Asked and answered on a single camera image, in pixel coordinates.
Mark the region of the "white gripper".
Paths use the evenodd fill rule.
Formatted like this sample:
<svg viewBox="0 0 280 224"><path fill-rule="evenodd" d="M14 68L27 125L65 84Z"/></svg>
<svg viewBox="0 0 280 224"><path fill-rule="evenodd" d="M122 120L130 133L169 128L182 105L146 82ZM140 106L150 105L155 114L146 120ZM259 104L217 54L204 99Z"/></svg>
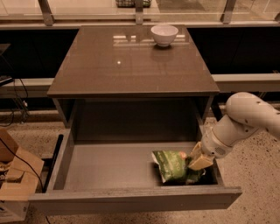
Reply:
<svg viewBox="0 0 280 224"><path fill-rule="evenodd" d="M201 147L206 155L201 154ZM201 142L197 142L192 149L190 157L193 160L188 165L188 168L194 171L207 168L214 163L214 157L224 158L232 149L232 147L222 143L213 133L213 129L210 128L203 134Z"/></svg>

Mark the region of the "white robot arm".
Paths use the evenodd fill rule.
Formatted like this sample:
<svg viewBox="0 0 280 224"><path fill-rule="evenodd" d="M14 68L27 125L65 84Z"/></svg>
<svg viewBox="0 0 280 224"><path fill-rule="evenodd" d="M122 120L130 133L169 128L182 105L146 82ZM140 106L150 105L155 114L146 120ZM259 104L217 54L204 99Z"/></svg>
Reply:
<svg viewBox="0 0 280 224"><path fill-rule="evenodd" d="M254 94L239 92L226 102L226 114L193 148L188 167L198 171L211 166L216 158L224 158L241 140L265 130L280 138L280 111Z"/></svg>

